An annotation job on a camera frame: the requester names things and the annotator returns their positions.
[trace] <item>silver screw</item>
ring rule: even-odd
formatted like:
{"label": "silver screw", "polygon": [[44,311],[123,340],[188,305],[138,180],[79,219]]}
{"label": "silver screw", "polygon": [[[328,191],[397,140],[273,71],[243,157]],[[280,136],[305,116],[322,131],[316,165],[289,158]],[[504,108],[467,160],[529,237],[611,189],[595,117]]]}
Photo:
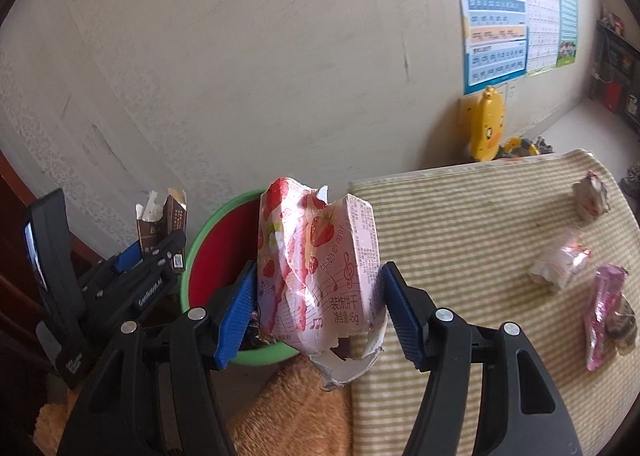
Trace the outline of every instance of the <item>silver screw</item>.
{"label": "silver screw", "polygon": [[122,323],[122,326],[120,326],[120,331],[122,333],[133,333],[137,327],[138,325],[135,321],[127,321]]}
{"label": "silver screw", "polygon": [[200,319],[203,319],[206,314],[207,311],[198,306],[197,308],[191,308],[190,311],[187,312],[187,317],[192,321],[199,321]]}
{"label": "silver screw", "polygon": [[438,308],[436,317],[443,322],[453,321],[453,312],[446,308]]}
{"label": "silver screw", "polygon": [[504,331],[509,335],[516,336],[520,333],[520,326],[518,326],[514,322],[506,322],[504,323]]}

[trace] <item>educational poster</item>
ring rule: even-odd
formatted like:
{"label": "educational poster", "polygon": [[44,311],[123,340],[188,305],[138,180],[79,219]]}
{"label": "educational poster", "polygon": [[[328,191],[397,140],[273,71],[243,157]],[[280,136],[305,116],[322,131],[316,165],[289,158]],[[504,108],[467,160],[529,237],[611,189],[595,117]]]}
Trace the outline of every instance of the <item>educational poster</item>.
{"label": "educational poster", "polygon": [[460,1],[465,30],[465,94],[523,75],[527,0]]}
{"label": "educational poster", "polygon": [[556,66],[560,36],[560,0],[529,0],[527,75]]}
{"label": "educational poster", "polygon": [[575,62],[578,46],[578,0],[560,0],[560,42],[556,66]]}

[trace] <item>red box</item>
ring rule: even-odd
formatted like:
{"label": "red box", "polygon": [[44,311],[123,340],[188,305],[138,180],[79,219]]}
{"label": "red box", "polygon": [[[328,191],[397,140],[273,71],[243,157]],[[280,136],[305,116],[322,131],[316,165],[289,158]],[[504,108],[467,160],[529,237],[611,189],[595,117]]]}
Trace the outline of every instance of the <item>red box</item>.
{"label": "red box", "polygon": [[602,99],[602,103],[612,113],[618,111],[618,106],[620,104],[620,91],[622,90],[622,85],[618,84],[615,81],[611,81],[607,84],[607,89],[604,93],[604,97]]}

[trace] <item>crumpled wrapper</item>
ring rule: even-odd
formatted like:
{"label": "crumpled wrapper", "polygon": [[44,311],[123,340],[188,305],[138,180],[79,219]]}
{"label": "crumpled wrapper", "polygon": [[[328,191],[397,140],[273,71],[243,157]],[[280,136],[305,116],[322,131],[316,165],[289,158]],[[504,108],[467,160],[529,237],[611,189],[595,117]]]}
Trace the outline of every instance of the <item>crumpled wrapper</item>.
{"label": "crumpled wrapper", "polygon": [[587,369],[597,370],[605,359],[607,322],[620,309],[626,270],[609,263],[596,271],[593,294],[582,316],[587,339]]}
{"label": "crumpled wrapper", "polygon": [[[326,203],[326,187],[279,178],[260,199],[260,332],[306,354],[331,390],[358,378],[382,351],[386,308],[373,210],[351,194]],[[331,348],[367,333],[353,359]]]}
{"label": "crumpled wrapper", "polygon": [[616,343],[618,353],[628,355],[638,344],[638,323],[634,309],[624,294],[620,298],[618,309],[609,314],[606,322],[607,336]]}
{"label": "crumpled wrapper", "polygon": [[580,229],[568,226],[536,258],[529,276],[534,283],[548,284],[555,292],[561,292],[590,256],[591,250],[580,245]]}
{"label": "crumpled wrapper", "polygon": [[609,190],[593,171],[574,183],[574,196],[578,216],[587,223],[609,212]]}

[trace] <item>strawberry print packaging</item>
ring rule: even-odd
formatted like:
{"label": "strawberry print packaging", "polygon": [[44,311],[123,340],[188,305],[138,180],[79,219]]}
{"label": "strawberry print packaging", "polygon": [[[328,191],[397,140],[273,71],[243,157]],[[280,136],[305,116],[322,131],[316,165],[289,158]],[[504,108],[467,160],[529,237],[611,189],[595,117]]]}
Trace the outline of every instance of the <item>strawberry print packaging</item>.
{"label": "strawberry print packaging", "polygon": [[[351,194],[327,204],[326,186],[279,178],[260,199],[260,333],[306,354],[324,389],[339,388],[378,359],[386,309],[373,211]],[[364,351],[341,359],[339,338],[368,334]]]}

